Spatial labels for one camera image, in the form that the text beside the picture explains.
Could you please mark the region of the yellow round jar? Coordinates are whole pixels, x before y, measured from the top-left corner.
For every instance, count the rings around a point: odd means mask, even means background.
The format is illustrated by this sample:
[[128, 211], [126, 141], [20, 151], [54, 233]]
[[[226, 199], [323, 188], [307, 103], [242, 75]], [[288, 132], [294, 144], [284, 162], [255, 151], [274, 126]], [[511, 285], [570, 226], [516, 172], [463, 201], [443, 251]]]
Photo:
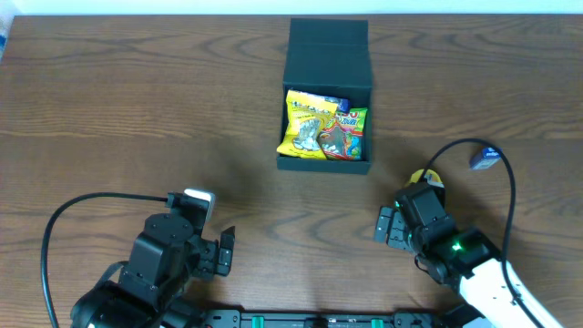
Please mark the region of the yellow round jar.
[[427, 171], [424, 171], [423, 169], [417, 170], [410, 176], [409, 180], [405, 183], [405, 186], [422, 181], [427, 182], [429, 185], [435, 186], [437, 188], [443, 189], [445, 187], [440, 176], [431, 169], [428, 169]]

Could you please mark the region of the colourful Haribo gummy bag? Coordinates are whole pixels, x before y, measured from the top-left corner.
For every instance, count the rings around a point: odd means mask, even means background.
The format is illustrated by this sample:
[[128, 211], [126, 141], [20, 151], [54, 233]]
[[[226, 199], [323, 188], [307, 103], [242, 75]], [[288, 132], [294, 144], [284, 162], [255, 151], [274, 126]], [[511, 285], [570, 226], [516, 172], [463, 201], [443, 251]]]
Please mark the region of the colourful Haribo gummy bag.
[[318, 137], [327, 159], [358, 161], [363, 156], [363, 131], [367, 108], [337, 112]]

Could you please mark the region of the small blue box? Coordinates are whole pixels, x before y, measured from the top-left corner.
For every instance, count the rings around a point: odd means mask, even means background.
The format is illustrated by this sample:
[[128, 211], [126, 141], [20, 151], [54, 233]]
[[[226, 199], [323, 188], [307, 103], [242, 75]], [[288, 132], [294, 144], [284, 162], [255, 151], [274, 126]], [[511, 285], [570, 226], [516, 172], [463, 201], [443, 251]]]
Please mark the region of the small blue box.
[[479, 150], [470, 160], [472, 170], [489, 169], [501, 159], [501, 155], [492, 147]]

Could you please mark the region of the dark blue chocolate bar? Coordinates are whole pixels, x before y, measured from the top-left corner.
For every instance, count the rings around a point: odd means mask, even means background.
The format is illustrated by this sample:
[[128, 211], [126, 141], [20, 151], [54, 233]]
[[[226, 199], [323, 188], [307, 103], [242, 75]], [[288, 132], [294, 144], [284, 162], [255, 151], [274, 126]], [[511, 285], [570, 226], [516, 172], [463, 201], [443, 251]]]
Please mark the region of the dark blue chocolate bar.
[[349, 113], [351, 109], [350, 101], [346, 98], [325, 97], [324, 100], [336, 106], [336, 111], [341, 113]]

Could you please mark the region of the yellow sunflower seed bag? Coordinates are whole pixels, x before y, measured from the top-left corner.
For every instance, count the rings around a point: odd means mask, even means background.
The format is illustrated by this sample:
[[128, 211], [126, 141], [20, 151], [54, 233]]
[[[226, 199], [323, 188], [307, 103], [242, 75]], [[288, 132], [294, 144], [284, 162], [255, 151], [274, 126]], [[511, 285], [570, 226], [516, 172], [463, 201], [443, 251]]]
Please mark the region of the yellow sunflower seed bag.
[[288, 127], [276, 151], [289, 157], [326, 160], [318, 137], [334, 118], [339, 104], [329, 97], [290, 89], [286, 106]]

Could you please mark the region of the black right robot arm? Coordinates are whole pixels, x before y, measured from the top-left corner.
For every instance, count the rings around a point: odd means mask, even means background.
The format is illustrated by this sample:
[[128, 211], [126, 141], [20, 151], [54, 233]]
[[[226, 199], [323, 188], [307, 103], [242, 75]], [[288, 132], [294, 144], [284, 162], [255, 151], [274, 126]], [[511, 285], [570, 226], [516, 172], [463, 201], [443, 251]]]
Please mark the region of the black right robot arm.
[[456, 291], [492, 327], [561, 328], [480, 231], [450, 231], [430, 250], [419, 252], [402, 213], [382, 207], [374, 240], [411, 252], [435, 282]]

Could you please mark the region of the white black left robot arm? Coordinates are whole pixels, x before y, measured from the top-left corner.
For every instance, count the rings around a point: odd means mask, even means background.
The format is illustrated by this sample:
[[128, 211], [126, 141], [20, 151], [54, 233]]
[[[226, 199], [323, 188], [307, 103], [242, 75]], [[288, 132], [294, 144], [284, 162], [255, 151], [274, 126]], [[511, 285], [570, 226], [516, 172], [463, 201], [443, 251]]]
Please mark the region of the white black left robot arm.
[[201, 238], [204, 223], [155, 214], [145, 221], [128, 261], [110, 265], [81, 297], [70, 317], [74, 327], [203, 327], [205, 312], [182, 299], [193, 279], [227, 276], [235, 228], [218, 241]]

